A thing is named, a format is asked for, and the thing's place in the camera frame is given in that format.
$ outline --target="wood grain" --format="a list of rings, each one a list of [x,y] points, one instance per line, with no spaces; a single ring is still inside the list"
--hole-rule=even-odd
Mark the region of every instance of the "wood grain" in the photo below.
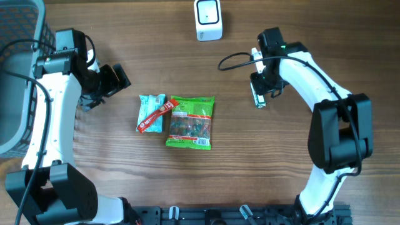
[[[354,224],[399,224],[399,2],[221,5],[224,35],[213,42],[196,41],[192,1],[47,5],[53,31],[74,27],[85,32],[101,62],[121,63],[132,82],[107,104],[77,111],[78,169],[99,193],[124,196],[135,206],[292,203],[312,168],[310,110],[291,86],[268,99],[266,108],[256,109],[249,87],[254,67],[216,69],[228,54],[258,46],[257,35],[264,29],[279,26],[287,42],[301,41],[342,87],[372,100],[374,154],[364,160],[362,176],[346,180],[337,202],[351,205]],[[135,131],[138,95],[160,93],[216,97],[211,151],[166,147],[168,131]],[[1,172],[15,169],[7,168]],[[11,224],[17,207],[4,181],[0,189],[0,224]]]

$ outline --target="white camera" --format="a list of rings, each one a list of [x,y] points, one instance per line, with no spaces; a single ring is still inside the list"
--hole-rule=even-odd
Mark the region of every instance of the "white camera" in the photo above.
[[[197,40],[212,41],[223,36],[223,19],[219,0],[195,0]]]

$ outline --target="plastic basket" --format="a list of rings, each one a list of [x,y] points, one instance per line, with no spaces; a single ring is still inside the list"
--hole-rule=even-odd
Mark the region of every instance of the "plastic basket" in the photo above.
[[[26,38],[54,46],[54,34],[45,16],[42,0],[0,0],[0,49],[10,41]],[[36,59],[51,51],[38,43],[20,42],[7,48],[0,56],[0,158],[25,156],[36,110],[34,85],[7,76],[2,70],[33,78]]]

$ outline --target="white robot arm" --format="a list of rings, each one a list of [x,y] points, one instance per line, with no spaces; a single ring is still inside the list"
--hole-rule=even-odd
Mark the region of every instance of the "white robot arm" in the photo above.
[[[103,97],[110,97],[131,83],[118,64],[114,70],[108,65],[99,68],[94,49],[86,52],[82,32],[57,31],[56,41],[57,51],[39,57],[35,67],[37,81],[51,98],[51,113],[45,152],[35,178],[38,182],[29,192],[23,214],[31,224],[123,222],[130,208],[126,200],[98,195],[93,183],[74,168],[73,134],[78,103],[89,110],[104,102]],[[6,189],[17,205],[26,188],[24,181],[39,158],[48,110],[45,100],[46,95],[38,88],[34,128],[22,171],[6,178]],[[41,188],[47,180],[52,182],[52,189]]]
[[[318,110],[318,112],[314,112],[313,114],[314,127],[312,123],[309,136],[309,153],[315,165],[312,168],[306,188],[299,196],[299,201],[305,215],[312,217],[317,214],[316,216],[319,216],[333,209],[334,198],[346,178],[344,175],[352,173],[354,167],[357,166],[354,163],[354,157],[357,154],[357,151],[355,151],[357,147],[354,147],[354,140],[349,136],[341,136],[341,131],[338,128],[338,120],[346,117],[340,108],[340,101],[347,102],[349,104],[347,107],[349,109],[352,108],[351,116],[357,119],[357,126],[362,122],[367,124],[362,127],[363,131],[360,131],[360,127],[357,128],[357,131],[361,132],[358,135],[358,141],[362,159],[369,157],[373,151],[370,101],[363,94],[362,96],[359,95],[358,97],[360,98],[354,101],[354,96],[348,90],[336,84],[318,67],[312,59],[311,54],[301,43],[286,45],[277,27],[265,30],[258,36],[258,41],[261,51],[258,51],[256,48],[252,49],[252,58],[255,61],[257,72],[251,74],[251,88],[256,106],[260,108],[259,100],[264,101],[264,94],[271,93],[271,97],[275,98],[283,92],[285,85],[290,84],[304,99],[311,111]],[[265,65],[263,61],[268,57],[278,57],[278,59],[274,59],[273,61],[266,60],[268,65]],[[333,87],[336,93],[333,93],[332,88],[327,83]],[[320,107],[320,103],[322,102],[334,102],[336,105],[331,104],[329,106],[333,113],[328,113],[325,117],[322,117],[321,109],[328,109],[327,107]],[[368,104],[368,107],[358,107],[364,103]],[[322,129],[318,131],[314,129],[313,131],[313,128],[318,126]],[[325,141],[324,138],[331,135],[330,133],[335,134],[334,132],[336,132],[336,135],[332,135],[332,138],[336,138],[336,142],[329,143],[329,141]],[[315,144],[316,138],[322,139],[320,141],[322,144]],[[342,162],[329,162],[329,166],[323,166],[324,163],[321,163],[321,153],[317,153],[316,151],[323,152],[323,147],[326,148],[326,145],[329,148],[328,152],[325,152],[325,155],[333,155],[329,160],[333,160],[334,154],[340,152],[339,154],[342,154],[342,156],[337,156],[337,158],[341,158]]]

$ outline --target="candy bag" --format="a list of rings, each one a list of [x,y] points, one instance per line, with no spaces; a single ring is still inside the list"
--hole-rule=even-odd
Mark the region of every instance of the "candy bag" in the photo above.
[[[214,97],[171,98],[179,105],[172,109],[166,146],[211,150]]]
[[[158,96],[139,96],[141,100],[139,117],[137,119],[137,126],[146,119],[150,114],[152,114],[155,110],[160,108],[165,101],[165,94],[160,94]],[[156,121],[148,127],[146,132],[157,132],[161,133],[163,131],[163,117],[159,117]]]

